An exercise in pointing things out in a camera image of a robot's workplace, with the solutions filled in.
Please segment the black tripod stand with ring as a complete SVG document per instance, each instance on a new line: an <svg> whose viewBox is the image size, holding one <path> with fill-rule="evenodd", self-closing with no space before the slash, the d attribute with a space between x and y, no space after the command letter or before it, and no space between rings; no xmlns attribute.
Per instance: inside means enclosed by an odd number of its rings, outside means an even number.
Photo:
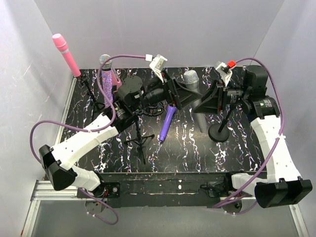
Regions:
<svg viewBox="0 0 316 237"><path fill-rule="evenodd" d="M164 112L164 108L163 108L162 102L159 102L155 105L151 105L151 106L146 107L146 108L137 109L135 112L135 114L137 115L137 118L135 120L136 138L131 139L131 140L126 140L126 141L124 141L124 144L128 145L131 143L135 143L137 145L136 149L138 152L138 156L141 156L141 158L143 160L143 164L146 164L146 160L145 160L145 156L144 156L144 152L143 152L144 144L146 143L146 141L148 139L154 139L155 135L151 134L148 136L143 136L141 134L139 118L141 116L158 117L158 116L161 116L163 114L163 112Z"/></svg>

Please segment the glitter purple microphone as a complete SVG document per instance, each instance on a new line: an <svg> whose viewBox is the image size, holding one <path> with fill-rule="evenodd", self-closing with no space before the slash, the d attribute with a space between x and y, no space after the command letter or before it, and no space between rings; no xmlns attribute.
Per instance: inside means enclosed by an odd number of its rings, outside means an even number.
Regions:
<svg viewBox="0 0 316 237"><path fill-rule="evenodd" d="M100 64L103 64L104 61L106 61L108 58L110 58L110 55L108 54L103 54L99 58ZM113 93L112 93L112 88L113 88L113 82L112 82L112 61L109 60L106 64L103 65L102 71L101 71L101 76L102 76L102 88L105 94L107 95L108 99L110 102L113 102ZM104 104L105 107L109 107L110 103L104 99Z"/></svg>

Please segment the black tripod mic stand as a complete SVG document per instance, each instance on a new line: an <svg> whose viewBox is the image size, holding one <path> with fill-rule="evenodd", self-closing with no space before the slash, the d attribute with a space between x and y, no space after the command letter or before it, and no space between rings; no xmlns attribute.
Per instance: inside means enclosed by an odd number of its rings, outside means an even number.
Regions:
<svg viewBox="0 0 316 237"><path fill-rule="evenodd" d="M80 82L81 85L84 85L87 88L87 94L89 95L90 100L91 100L90 105L93 107L92 120L94 120L95 115L100 115L103 112L105 108L105 104L98 102L96 100L96 97L94 93L92 92L86 77L84 77L83 75L80 75L79 77L76 77L76 79Z"/></svg>

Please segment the pink microphone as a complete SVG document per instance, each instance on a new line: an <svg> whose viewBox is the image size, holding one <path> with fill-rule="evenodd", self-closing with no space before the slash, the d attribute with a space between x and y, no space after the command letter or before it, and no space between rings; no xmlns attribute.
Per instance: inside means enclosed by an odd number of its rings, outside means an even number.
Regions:
<svg viewBox="0 0 316 237"><path fill-rule="evenodd" d="M60 51L62 54L63 58L65 59L67 65L69 66L71 72L73 75L77 78L81 76L81 72L71 54L69 51L69 47L67 45L66 40L61 34L54 34L52 36L52 40L56 46L56 48Z"/></svg>

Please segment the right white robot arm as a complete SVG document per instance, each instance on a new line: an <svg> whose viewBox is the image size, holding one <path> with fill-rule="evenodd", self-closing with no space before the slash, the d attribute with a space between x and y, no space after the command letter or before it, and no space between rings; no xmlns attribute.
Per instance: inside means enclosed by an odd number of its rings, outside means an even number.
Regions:
<svg viewBox="0 0 316 237"><path fill-rule="evenodd" d="M283 135L281 112L276 100L266 95L269 74L263 66L246 66L243 84L233 87L229 83L234 67L233 61L215 67L220 79L212 84L194 112L215 114L229 106L230 115L240 105L265 160L254 175L241 171L227 173L222 189L233 196L239 193L254 196L262 208L297 204L313 186L294 165Z"/></svg>

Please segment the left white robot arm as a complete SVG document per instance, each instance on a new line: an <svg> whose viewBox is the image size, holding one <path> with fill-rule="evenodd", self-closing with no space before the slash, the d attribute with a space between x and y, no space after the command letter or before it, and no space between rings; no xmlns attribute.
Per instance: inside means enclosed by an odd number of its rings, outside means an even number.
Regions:
<svg viewBox="0 0 316 237"><path fill-rule="evenodd" d="M102 144L117 136L137 121L139 113L150 106L166 101L178 109L201 98L201 94L185 88L164 73L165 82L154 78L147 88L138 76L125 78L114 94L113 108L106 108L86 129L53 147L44 145L39 149L40 160L54 190L69 186L102 193L103 181L94 171L77 167L76 162Z"/></svg>

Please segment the black round-base stand right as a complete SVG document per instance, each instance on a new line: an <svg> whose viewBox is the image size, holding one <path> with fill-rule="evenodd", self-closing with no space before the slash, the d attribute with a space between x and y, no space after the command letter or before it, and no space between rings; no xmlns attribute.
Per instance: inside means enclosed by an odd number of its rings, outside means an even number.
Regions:
<svg viewBox="0 0 316 237"><path fill-rule="evenodd" d="M231 104L230 109L226 115L226 117L222 120L221 123L212 124L208 129L208 136L214 142L226 142L230 136L230 130L227 127L227 123L229 121L229 117L237 107L236 104Z"/></svg>

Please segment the pink metronome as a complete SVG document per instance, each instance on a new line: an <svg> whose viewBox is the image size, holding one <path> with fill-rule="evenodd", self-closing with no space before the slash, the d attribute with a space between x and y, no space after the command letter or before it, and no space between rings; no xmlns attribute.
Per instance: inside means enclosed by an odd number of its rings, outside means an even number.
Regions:
<svg viewBox="0 0 316 237"><path fill-rule="evenodd" d="M116 86L117 89L122 85L122 81L114 68L112 68L112 85Z"/></svg>

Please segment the left aluminium rail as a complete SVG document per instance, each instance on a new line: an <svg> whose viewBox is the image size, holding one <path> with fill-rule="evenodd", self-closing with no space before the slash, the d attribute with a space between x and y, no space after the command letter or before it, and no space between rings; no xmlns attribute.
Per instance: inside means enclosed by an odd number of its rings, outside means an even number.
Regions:
<svg viewBox="0 0 316 237"><path fill-rule="evenodd" d="M67 100L61 117L61 122L65 122L70 107L71 98L74 92L77 79L73 77L70 89L68 92ZM55 145L61 140L63 134L63 128L59 128L55 140ZM31 237L37 215L39 212L41 201L45 200L73 200L75 199L75 188L67 188L65 191L55 191L49 181L36 180L33 193L31 196L30 207L25 219L23 230L20 234L21 237Z"/></svg>

